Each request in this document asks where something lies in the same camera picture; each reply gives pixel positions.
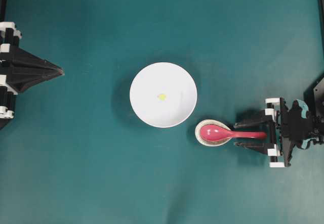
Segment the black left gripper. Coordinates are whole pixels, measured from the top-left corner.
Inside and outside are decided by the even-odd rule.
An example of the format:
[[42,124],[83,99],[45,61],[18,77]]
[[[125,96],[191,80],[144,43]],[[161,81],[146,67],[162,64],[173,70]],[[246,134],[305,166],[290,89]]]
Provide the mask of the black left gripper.
[[17,47],[21,38],[14,22],[1,22],[1,129],[14,118],[19,93],[63,75],[61,67]]

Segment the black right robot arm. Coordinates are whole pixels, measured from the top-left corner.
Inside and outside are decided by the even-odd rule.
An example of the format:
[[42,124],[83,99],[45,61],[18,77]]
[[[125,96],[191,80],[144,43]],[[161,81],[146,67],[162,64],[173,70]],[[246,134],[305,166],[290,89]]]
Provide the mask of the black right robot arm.
[[269,142],[266,144],[237,143],[270,157],[272,168],[290,167],[294,148],[307,150],[311,144],[323,144],[323,117],[314,116],[307,104],[294,100],[291,108],[284,98],[267,98],[266,108],[248,119],[234,124],[234,128],[248,128],[266,124]]

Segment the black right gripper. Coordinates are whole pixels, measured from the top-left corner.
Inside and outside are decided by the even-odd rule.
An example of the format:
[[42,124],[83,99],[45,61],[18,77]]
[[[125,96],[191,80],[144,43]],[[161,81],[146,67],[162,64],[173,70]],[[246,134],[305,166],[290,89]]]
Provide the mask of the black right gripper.
[[270,168],[285,168],[284,154],[281,142],[281,98],[265,99],[264,114],[255,114],[234,124],[234,128],[247,128],[267,123],[269,142],[236,142],[237,147],[250,149],[269,157]]

